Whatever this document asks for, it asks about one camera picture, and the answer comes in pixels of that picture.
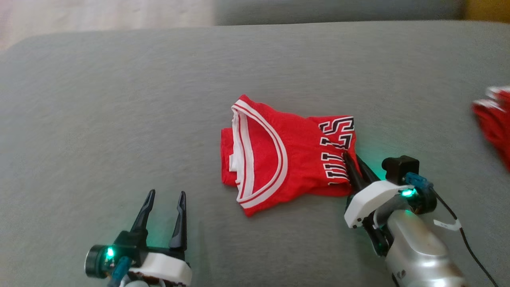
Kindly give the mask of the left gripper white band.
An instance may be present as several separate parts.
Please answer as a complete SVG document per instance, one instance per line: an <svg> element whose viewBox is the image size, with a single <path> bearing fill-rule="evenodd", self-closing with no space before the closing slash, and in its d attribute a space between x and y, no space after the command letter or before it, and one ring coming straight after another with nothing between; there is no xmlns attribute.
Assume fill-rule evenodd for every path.
<svg viewBox="0 0 510 287"><path fill-rule="evenodd" d="M148 234L147 222L155 201L151 189L129 232ZM140 252L140 265L128 272L128 286L191 286L192 269L185 260L187 250L186 193L177 202L177 219L169 249Z"/></svg>

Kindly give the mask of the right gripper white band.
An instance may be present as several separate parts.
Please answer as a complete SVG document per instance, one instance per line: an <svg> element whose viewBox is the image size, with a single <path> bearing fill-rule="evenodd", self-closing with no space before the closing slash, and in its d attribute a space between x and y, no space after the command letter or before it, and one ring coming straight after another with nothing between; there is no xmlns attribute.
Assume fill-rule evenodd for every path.
<svg viewBox="0 0 510 287"><path fill-rule="evenodd" d="M344 152L343 160L351 186L350 196L353 196L344 214L348 227L361 227L362 221L368 219L373 221L369 225L379 228L388 222L394 211L410 210L406 195L415 194L413 185L381 180L357 154L355 160Z"/></svg>

